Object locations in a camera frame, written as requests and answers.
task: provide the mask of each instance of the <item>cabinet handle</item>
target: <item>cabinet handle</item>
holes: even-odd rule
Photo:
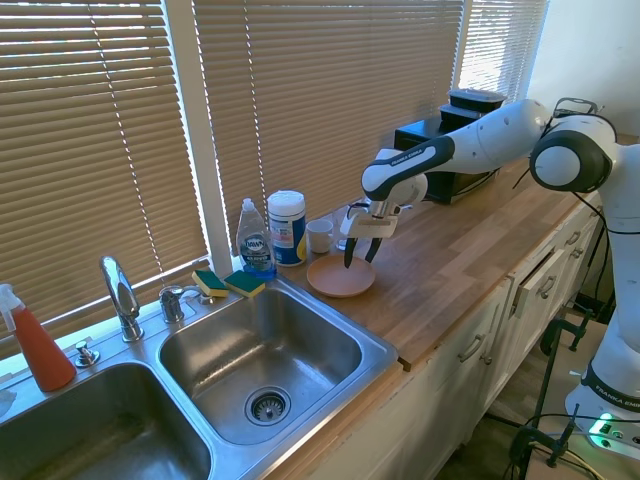
[[[582,232],[580,230],[573,232],[573,234],[571,234],[571,237],[569,237],[569,240],[567,240],[566,245],[573,245],[574,243],[576,243],[580,238],[580,235],[582,235]]]
[[[538,289],[538,293],[543,299],[549,298],[549,291],[553,288],[553,285],[556,283],[556,276],[552,275],[548,277],[542,286]]]
[[[480,347],[484,343],[484,339],[485,339],[486,336],[487,336],[486,334],[480,335],[479,333],[475,336],[475,338],[473,339],[473,342],[471,342],[471,345],[469,345],[469,348],[465,352],[462,352],[462,353],[458,354],[458,358],[460,359],[460,363],[466,362],[471,357],[473,357],[474,353],[476,353],[478,350],[480,350]]]
[[[602,213],[602,205],[598,205],[598,206],[596,207],[596,210],[598,210],[598,212]],[[597,217],[597,216],[598,216],[598,214],[597,214],[596,212],[591,212],[591,213],[589,214],[589,216],[590,216],[590,217]]]

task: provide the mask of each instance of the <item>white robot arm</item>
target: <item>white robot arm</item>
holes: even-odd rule
[[[498,169],[529,153],[551,114],[534,100],[507,105],[471,125],[434,138],[405,152],[381,150],[362,175],[362,188],[372,201],[345,217],[340,231],[347,237],[345,266],[358,238],[371,238],[371,262],[383,238],[395,231],[402,205],[420,202],[427,191],[426,172],[482,173]]]
[[[406,152],[382,150],[364,171],[366,209],[347,215],[345,266],[358,237],[373,238],[372,261],[382,238],[390,237],[400,205],[420,201],[428,171],[481,173],[530,153],[533,178],[566,192],[598,190],[613,255],[617,308],[607,333],[586,369],[581,385],[566,400],[598,447],[640,460],[640,145],[616,143],[613,126],[596,115],[570,115],[551,121],[538,102],[523,100],[473,124]],[[608,420],[627,423],[608,423]]]

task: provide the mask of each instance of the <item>window blinds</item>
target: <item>window blinds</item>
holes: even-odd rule
[[[232,243],[242,198],[304,193],[315,217],[362,195],[394,129],[446,103],[458,0],[195,0]]]
[[[107,295],[101,255],[134,284],[206,255],[168,47],[160,0],[0,4],[0,282],[55,336],[115,315],[65,315]]]
[[[471,0],[459,86],[524,94],[545,10],[546,0]]]

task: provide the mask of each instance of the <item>sink basin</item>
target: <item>sink basin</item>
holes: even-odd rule
[[[100,360],[60,391],[5,382],[0,479],[264,478],[397,360],[283,278],[181,305],[171,325],[144,306],[138,342],[92,342]]]
[[[211,455],[155,375],[109,367],[0,425],[0,478],[206,479]]]
[[[351,375],[361,345],[321,309],[267,289],[171,336],[160,362],[227,441],[264,442]]]

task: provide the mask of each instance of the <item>dawn dish soap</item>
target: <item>dawn dish soap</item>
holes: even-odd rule
[[[236,245],[245,272],[263,280],[276,276],[269,231],[250,198],[242,202]]]

